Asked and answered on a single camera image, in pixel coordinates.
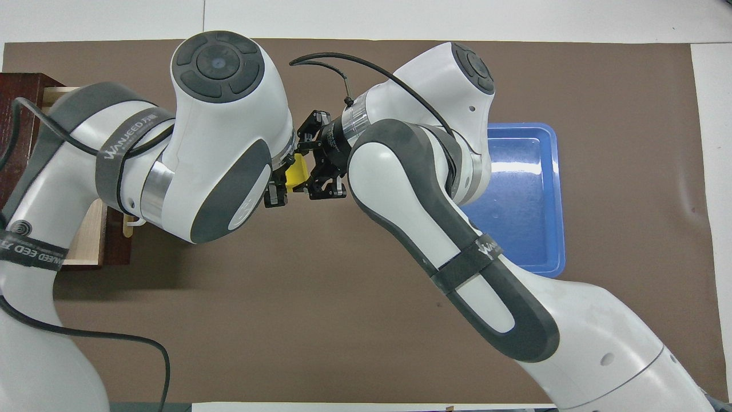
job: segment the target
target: blue tray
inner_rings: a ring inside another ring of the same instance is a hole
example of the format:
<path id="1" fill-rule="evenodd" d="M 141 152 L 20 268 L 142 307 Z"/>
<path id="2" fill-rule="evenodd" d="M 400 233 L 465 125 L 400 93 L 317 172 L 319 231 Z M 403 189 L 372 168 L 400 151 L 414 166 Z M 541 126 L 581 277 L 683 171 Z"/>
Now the blue tray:
<path id="1" fill-rule="evenodd" d="M 462 209 L 520 267 L 550 278 L 564 270 L 556 134 L 544 123 L 490 123 L 493 174 Z"/>

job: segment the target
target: yellow block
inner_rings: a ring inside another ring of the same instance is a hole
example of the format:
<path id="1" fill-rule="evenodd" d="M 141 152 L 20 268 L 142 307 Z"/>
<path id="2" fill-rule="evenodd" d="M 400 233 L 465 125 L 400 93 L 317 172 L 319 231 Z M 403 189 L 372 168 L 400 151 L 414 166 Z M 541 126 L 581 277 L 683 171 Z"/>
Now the yellow block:
<path id="1" fill-rule="evenodd" d="M 295 153 L 295 163 L 285 171 L 285 176 L 287 177 L 285 186 L 287 186 L 288 192 L 292 192 L 293 187 L 305 182 L 310 177 L 310 174 L 307 173 L 307 164 L 305 164 L 305 159 L 301 154 Z"/>

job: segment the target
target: black wire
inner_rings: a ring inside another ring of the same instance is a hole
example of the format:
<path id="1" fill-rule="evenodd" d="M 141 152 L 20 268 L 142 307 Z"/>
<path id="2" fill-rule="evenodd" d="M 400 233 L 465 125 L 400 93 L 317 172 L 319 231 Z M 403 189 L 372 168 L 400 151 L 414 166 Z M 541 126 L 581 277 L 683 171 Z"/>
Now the black wire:
<path id="1" fill-rule="evenodd" d="M 141 144 L 138 147 L 135 147 L 134 149 L 130 150 L 130 152 L 127 155 L 127 160 L 134 158 L 136 156 L 139 156 L 148 150 L 152 149 L 153 147 L 157 146 L 160 142 L 167 139 L 172 133 L 173 133 L 173 126 L 168 126 L 167 129 L 163 130 L 161 134 L 155 136 L 154 139 L 146 142 L 145 144 Z"/>
<path id="2" fill-rule="evenodd" d="M 300 63 L 297 63 L 297 64 L 295 64 L 295 65 L 293 65 L 293 66 L 299 66 L 299 65 L 312 65 L 312 66 L 320 66 L 320 67 L 325 67 L 326 69 L 330 69 L 330 70 L 333 70 L 334 72 L 338 73 L 338 74 L 340 75 L 340 77 L 342 77 L 342 78 L 343 78 L 343 83 L 345 83 L 345 84 L 346 84 L 346 97 L 347 97 L 348 99 L 351 99 L 351 100 L 353 100 L 353 99 L 352 99 L 352 97 L 351 97 L 351 88 L 350 88 L 350 87 L 348 86 L 348 77 L 347 77 L 347 76 L 346 76 L 346 74 L 345 74 L 345 73 L 344 73 L 343 71 L 341 71 L 341 70 L 340 70 L 340 69 L 339 69 L 338 67 L 335 67 L 335 66 L 331 66 L 331 65 L 329 65 L 328 63 L 323 63 L 323 62 L 311 62 L 311 61 L 304 61 L 304 62 L 300 62 Z"/>
<path id="3" fill-rule="evenodd" d="M 10 137 L 8 138 L 8 145 L 5 148 L 5 151 L 3 152 L 2 156 L 0 156 L 0 170 L 2 170 L 5 167 L 5 163 L 7 163 L 8 159 L 10 158 L 10 155 L 12 154 L 12 150 L 15 148 L 15 145 L 18 142 L 18 135 L 20 134 L 20 109 L 21 106 L 25 106 L 28 110 L 30 110 L 33 114 L 38 117 L 41 122 L 43 122 L 44 125 L 46 125 L 51 131 L 53 131 L 58 137 L 63 139 L 64 141 L 71 144 L 73 147 L 76 147 L 77 149 L 88 153 L 90 155 L 96 156 L 99 152 L 98 150 L 89 147 L 85 145 L 84 143 L 81 143 L 77 139 L 75 139 L 73 136 L 69 134 L 67 130 L 65 130 L 59 123 L 56 122 L 53 118 L 47 116 L 45 113 L 41 111 L 38 106 L 34 105 L 30 100 L 26 98 L 16 98 L 12 101 L 12 130 L 10 133 Z M 139 147 L 135 147 L 134 149 L 130 150 L 130 154 L 127 156 L 128 159 L 134 158 L 136 156 L 139 156 L 148 150 L 152 149 L 153 147 L 157 146 L 160 142 L 167 139 L 171 133 L 173 133 L 173 125 L 170 125 L 167 129 L 165 129 L 160 135 L 156 136 L 151 141 L 146 142 L 145 144 L 140 145 Z"/>
<path id="4" fill-rule="evenodd" d="M 30 100 L 26 98 L 16 98 L 12 101 L 12 110 L 13 110 L 13 121 L 20 120 L 20 105 L 25 106 L 28 110 L 32 111 L 33 114 L 38 117 L 43 124 L 45 124 L 51 131 L 53 131 L 58 137 L 65 140 L 67 143 L 71 144 L 73 147 L 76 147 L 77 149 L 81 150 L 82 152 L 88 153 L 90 155 L 96 156 L 97 150 L 85 145 L 84 143 L 81 143 L 80 141 L 74 139 L 66 129 L 64 129 L 59 123 L 57 123 L 54 119 L 50 118 L 49 116 L 46 116 L 45 113 L 41 111 L 38 106 L 34 105 Z M 13 131 L 17 132 L 20 130 L 20 124 L 18 123 L 17 127 L 13 127 Z"/>
<path id="5" fill-rule="evenodd" d="M 30 326 L 31 328 L 40 329 L 42 331 L 68 336 L 126 340 L 129 342 L 144 343 L 146 345 L 155 347 L 160 351 L 160 353 L 162 353 L 163 360 L 165 361 L 165 384 L 163 385 L 163 395 L 160 398 L 160 407 L 158 408 L 158 412 L 163 412 L 163 408 L 165 407 L 165 398 L 168 396 L 168 387 L 170 386 L 171 382 L 171 360 L 170 357 L 168 357 L 168 351 L 160 343 L 152 339 L 144 338 L 142 336 L 115 334 L 112 332 L 84 331 L 81 329 L 65 328 L 64 326 L 51 325 L 50 323 L 41 322 L 40 320 L 36 320 L 22 312 L 19 312 L 16 308 L 12 307 L 8 303 L 3 295 L 0 295 L 0 308 L 2 308 L 5 313 L 7 313 L 10 317 L 17 320 L 18 322 L 26 326 Z"/>
<path id="6" fill-rule="evenodd" d="M 399 79 L 397 76 L 394 76 L 394 73 L 388 71 L 387 69 L 384 69 L 372 62 L 369 62 L 368 60 L 361 59 L 360 57 L 352 56 L 350 54 L 344 54 L 344 53 L 335 53 L 335 52 L 323 52 L 323 53 L 313 53 L 313 54 L 306 54 L 304 56 L 300 56 L 297 59 L 294 59 L 290 62 L 290 66 L 298 66 L 298 65 L 304 65 L 308 64 L 306 62 L 309 62 L 312 59 L 324 59 L 332 57 L 334 59 L 343 59 L 348 60 L 350 62 L 355 62 L 360 65 L 364 65 L 366 67 L 369 67 L 372 70 L 375 70 L 382 75 L 386 76 L 389 80 L 394 81 L 396 84 L 398 84 L 402 89 L 404 89 L 405 92 L 409 93 L 413 98 L 417 99 L 417 101 L 424 106 L 427 111 L 429 111 L 442 125 L 442 127 L 445 129 L 447 134 L 449 134 L 453 139 L 455 138 L 455 133 L 452 131 L 452 128 L 447 124 L 447 121 L 437 112 L 437 110 L 432 107 L 422 96 L 419 95 L 414 89 L 412 89 L 407 83 L 404 83 L 401 79 Z M 440 139 L 437 139 L 437 142 L 442 146 L 442 150 L 445 153 L 445 159 L 447 160 L 447 168 L 449 170 L 448 172 L 448 178 L 447 182 L 445 183 L 445 191 L 450 194 L 450 191 L 452 190 L 452 185 L 455 181 L 455 178 L 458 175 L 458 168 L 455 165 L 455 161 L 452 159 L 452 156 L 449 155 L 449 152 L 445 145 L 440 141 Z"/>
<path id="7" fill-rule="evenodd" d="M 401 81 L 397 76 L 394 76 L 393 73 L 389 72 L 388 70 L 379 67 L 372 62 L 369 62 L 368 60 L 361 59 L 360 57 L 352 56 L 350 54 L 343 54 L 343 53 L 332 53 L 332 52 L 326 52 L 326 53 L 313 53 L 313 54 L 306 54 L 304 56 L 300 56 L 297 59 L 290 62 L 290 66 L 297 66 L 301 65 L 302 62 L 306 60 L 312 60 L 312 59 L 323 59 L 326 57 L 332 57 L 334 59 L 343 59 L 348 60 L 351 62 L 356 62 L 360 65 L 364 65 L 366 67 L 369 67 L 370 69 L 376 70 L 377 72 L 383 74 L 390 80 L 394 81 L 396 84 L 402 87 L 407 93 L 409 93 L 413 98 L 417 99 L 417 101 L 422 104 L 436 119 L 442 127 L 445 128 L 445 131 L 447 134 L 452 136 L 452 138 L 455 138 L 455 134 L 452 132 L 452 128 L 447 124 L 447 121 L 435 110 L 435 108 L 432 107 L 422 96 L 419 95 L 419 93 L 415 92 L 407 83 L 404 83 Z"/>
<path id="8" fill-rule="evenodd" d="M 56 122 L 56 120 L 52 119 L 49 116 L 46 116 L 41 111 L 41 109 L 39 109 L 38 106 L 34 105 L 30 100 L 26 98 L 16 98 L 11 103 L 12 127 L 10 137 L 8 138 L 7 147 L 5 148 L 2 156 L 0 156 L 0 170 L 5 167 L 8 159 L 10 159 L 13 149 L 15 149 L 15 145 L 18 143 L 18 136 L 20 134 L 20 110 L 23 106 L 25 106 L 34 115 L 36 115 L 36 117 L 38 117 L 41 122 L 43 122 L 43 124 L 45 124 L 51 131 L 53 131 L 58 137 L 60 137 L 64 141 L 68 142 L 72 146 L 78 148 L 85 153 L 93 156 L 97 155 L 98 151 L 96 149 L 86 146 L 77 139 L 74 139 L 74 137 L 71 136 L 69 132 L 65 130 L 62 126 L 60 126 Z M 142 144 L 140 147 L 136 147 L 135 149 L 130 150 L 127 158 L 134 158 L 135 156 L 147 152 L 148 150 L 152 149 L 160 142 L 168 138 L 171 133 L 173 133 L 173 125 L 170 125 L 168 128 L 166 128 L 160 135 L 155 136 L 154 139 L 148 141 L 145 144 Z M 2 229 L 5 229 L 6 224 L 7 222 L 5 221 L 5 216 L 0 213 L 0 226 L 2 227 Z M 63 326 L 51 325 L 50 323 L 41 322 L 40 320 L 29 317 L 28 315 L 12 307 L 3 295 L 0 295 L 0 309 L 2 309 L 5 313 L 7 313 L 10 317 L 17 320 L 18 322 L 32 328 L 40 329 L 42 331 L 68 336 L 126 340 L 129 342 L 144 343 L 146 345 L 155 347 L 162 353 L 163 360 L 165 361 L 165 383 L 163 384 L 163 395 L 160 398 L 160 408 L 158 409 L 159 412 L 163 412 L 163 408 L 165 407 L 165 398 L 168 397 L 168 387 L 171 383 L 171 360 L 168 356 L 168 351 L 159 342 L 142 336 L 116 334 L 112 332 L 84 331 L 81 329 L 65 328 Z"/>

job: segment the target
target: circular button pad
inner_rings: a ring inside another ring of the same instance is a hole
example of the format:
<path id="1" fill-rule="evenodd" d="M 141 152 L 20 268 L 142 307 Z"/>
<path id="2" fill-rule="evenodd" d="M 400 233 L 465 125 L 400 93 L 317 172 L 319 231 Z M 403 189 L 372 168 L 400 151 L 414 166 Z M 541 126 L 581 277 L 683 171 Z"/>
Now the circular button pad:
<path id="1" fill-rule="evenodd" d="M 264 58 L 252 40 L 233 32 L 205 32 L 173 56 L 173 78 L 189 95 L 209 103 L 248 96 L 264 77 Z"/>
<path id="2" fill-rule="evenodd" d="M 460 43 L 452 44 L 452 55 L 465 77 L 486 95 L 492 95 L 496 88 L 488 66 L 469 47 Z"/>

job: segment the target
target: robotic arm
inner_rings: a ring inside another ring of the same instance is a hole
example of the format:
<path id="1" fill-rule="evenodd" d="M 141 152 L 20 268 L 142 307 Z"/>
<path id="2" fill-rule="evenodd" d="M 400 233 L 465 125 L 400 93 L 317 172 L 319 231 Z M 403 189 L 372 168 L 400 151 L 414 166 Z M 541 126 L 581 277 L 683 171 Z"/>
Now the robotic arm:
<path id="1" fill-rule="evenodd" d="M 172 133 L 171 114 L 118 84 L 77 89 L 51 109 L 74 140 L 42 128 L 2 210 L 0 295 L 19 312 L 60 325 L 53 280 L 97 197 L 192 243 L 239 228 L 261 200 L 294 142 L 272 60 L 252 40 L 208 32 L 178 47 L 171 77 Z M 0 410 L 109 411 L 68 337 L 0 312 L 0 348 Z"/>
<path id="2" fill-rule="evenodd" d="M 343 113 L 343 135 L 355 139 L 348 181 L 358 205 L 481 336 L 516 360 L 560 411 L 717 411 L 621 301 L 519 268 L 458 208 L 480 196 L 490 176 L 493 82 L 480 58 L 446 43 L 395 75 L 438 102 L 457 139 L 393 81 L 379 84 Z M 452 178 L 450 157 L 459 165 Z"/>
<path id="3" fill-rule="evenodd" d="M 51 117 L 95 156 L 43 128 L 3 209 L 0 293 L 20 312 L 59 324 L 53 278 L 97 197 L 202 243 L 240 227 L 265 189 L 272 194 L 272 183 L 281 183 L 273 171 L 290 163 L 294 135 L 264 50 L 237 34 L 209 32 L 181 44 L 171 67 L 172 134 L 170 114 L 116 84 L 84 87 L 53 107 Z M 481 336 L 561 411 L 721 411 L 623 303 L 598 287 L 524 271 L 458 208 L 490 178 L 485 131 L 494 87 L 483 61 L 445 43 L 395 75 L 434 107 L 390 80 L 334 122 L 319 117 L 327 124 L 308 144 L 332 161 L 330 177 L 348 172 L 358 205 Z M 282 204 L 279 192 L 268 199 L 273 205 Z M 108 411 L 97 373 L 65 336 L 0 312 L 0 347 L 3 411 Z"/>

